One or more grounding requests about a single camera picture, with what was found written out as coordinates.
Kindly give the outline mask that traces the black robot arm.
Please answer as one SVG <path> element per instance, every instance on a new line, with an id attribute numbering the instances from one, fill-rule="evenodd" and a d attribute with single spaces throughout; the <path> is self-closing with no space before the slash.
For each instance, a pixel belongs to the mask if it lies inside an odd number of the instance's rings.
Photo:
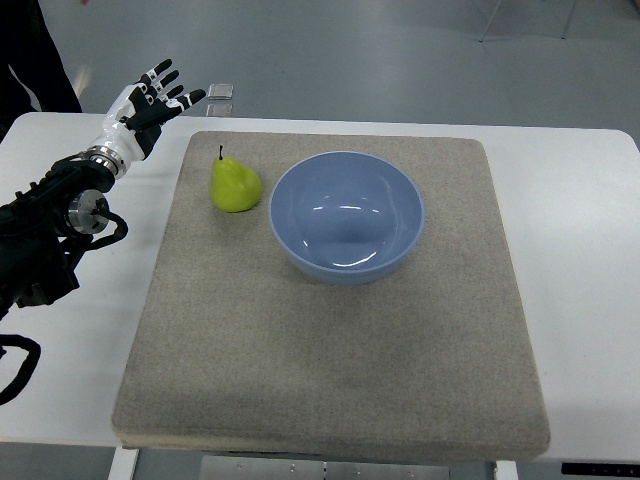
<path id="1" fill-rule="evenodd" d="M 1 314 L 51 305 L 79 287 L 84 254 L 121 241 L 124 219 L 105 194 L 121 170 L 100 153 L 55 162 L 39 182 L 1 207 Z"/>

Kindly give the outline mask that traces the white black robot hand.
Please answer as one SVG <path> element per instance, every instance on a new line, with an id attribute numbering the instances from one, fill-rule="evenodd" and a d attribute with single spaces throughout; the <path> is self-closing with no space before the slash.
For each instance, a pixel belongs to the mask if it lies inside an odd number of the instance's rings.
<path id="1" fill-rule="evenodd" d="M 126 86 L 109 108 L 100 135 L 88 155 L 104 164 L 116 179 L 145 160 L 158 141 L 162 126 L 206 97 L 206 91 L 185 92 L 170 59 L 143 73 Z"/>

